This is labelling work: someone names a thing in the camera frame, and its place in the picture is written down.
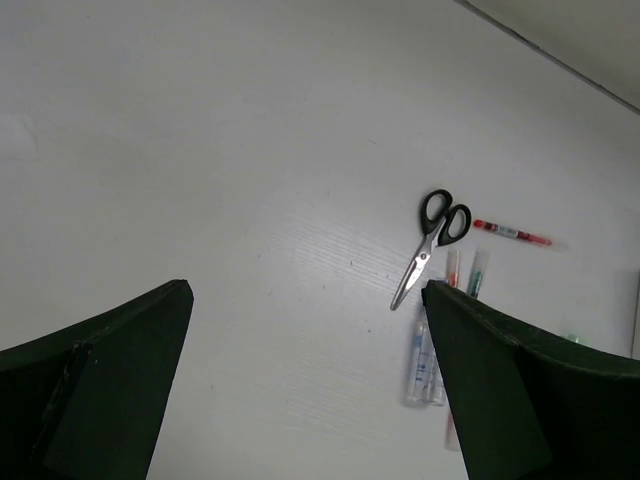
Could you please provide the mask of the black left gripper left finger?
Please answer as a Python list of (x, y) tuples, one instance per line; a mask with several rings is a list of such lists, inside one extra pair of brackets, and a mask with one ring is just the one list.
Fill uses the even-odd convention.
[(146, 478), (192, 309), (172, 280), (2, 351), (2, 478)]

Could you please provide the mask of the pink highlighter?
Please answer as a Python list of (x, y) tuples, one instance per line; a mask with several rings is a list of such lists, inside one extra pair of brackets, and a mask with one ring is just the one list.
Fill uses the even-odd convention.
[(442, 407), (446, 391), (427, 317), (420, 314), (411, 332), (405, 399), (420, 406)]

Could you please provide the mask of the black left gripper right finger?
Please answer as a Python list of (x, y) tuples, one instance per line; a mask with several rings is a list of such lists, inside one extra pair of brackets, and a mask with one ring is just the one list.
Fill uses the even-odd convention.
[(638, 361), (441, 281), (422, 299), (469, 478), (638, 478)]

